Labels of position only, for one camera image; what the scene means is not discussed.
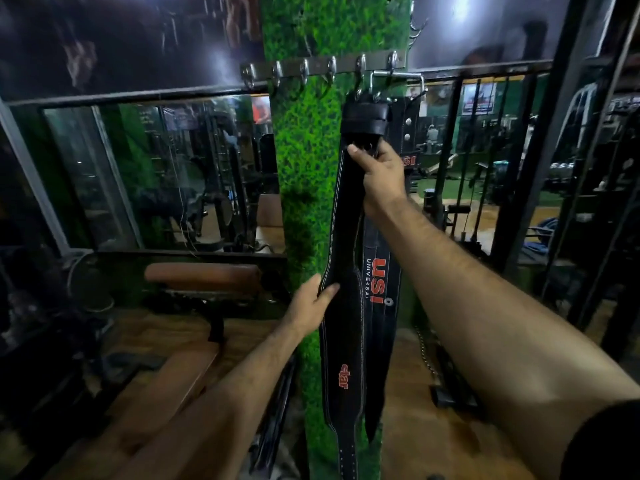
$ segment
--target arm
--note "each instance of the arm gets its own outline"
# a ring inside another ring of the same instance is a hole
[[[142,448],[115,480],[233,480],[286,362],[320,325],[338,285],[304,283],[276,330],[212,389]]]
[[[558,315],[469,256],[404,192],[403,165],[386,143],[365,170],[365,212],[409,275],[456,366],[540,478],[557,478],[582,423],[640,387]]]

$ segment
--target chain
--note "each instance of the chain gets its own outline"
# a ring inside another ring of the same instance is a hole
[[[429,361],[427,357],[427,346],[424,342],[424,337],[422,336],[422,332],[416,325],[414,325],[413,328],[415,330],[416,335],[418,336],[418,341],[420,342],[420,355],[422,355],[422,361],[427,366],[427,369],[430,371],[431,375],[433,376],[433,379],[437,381],[439,380],[438,371],[436,370],[436,368],[433,366],[433,364]]]

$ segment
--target black sleeve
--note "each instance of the black sleeve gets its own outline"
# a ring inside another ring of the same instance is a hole
[[[561,480],[640,479],[640,400],[589,419],[564,454]]]

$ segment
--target forearm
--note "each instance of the forearm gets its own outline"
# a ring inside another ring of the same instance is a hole
[[[542,477],[581,423],[640,388],[594,343],[407,202],[380,225],[461,373]]]
[[[145,446],[118,480],[235,479],[275,384],[300,342],[281,324]]]

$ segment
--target hand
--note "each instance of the hand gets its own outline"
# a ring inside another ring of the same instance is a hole
[[[364,212],[373,222],[380,224],[398,201],[406,201],[404,165],[386,141],[380,141],[378,160],[350,144],[347,151],[365,171]]]
[[[318,296],[321,279],[314,274],[300,286],[282,319],[283,325],[292,326],[300,334],[300,340],[320,326],[326,307],[340,290],[340,284],[334,283]]]

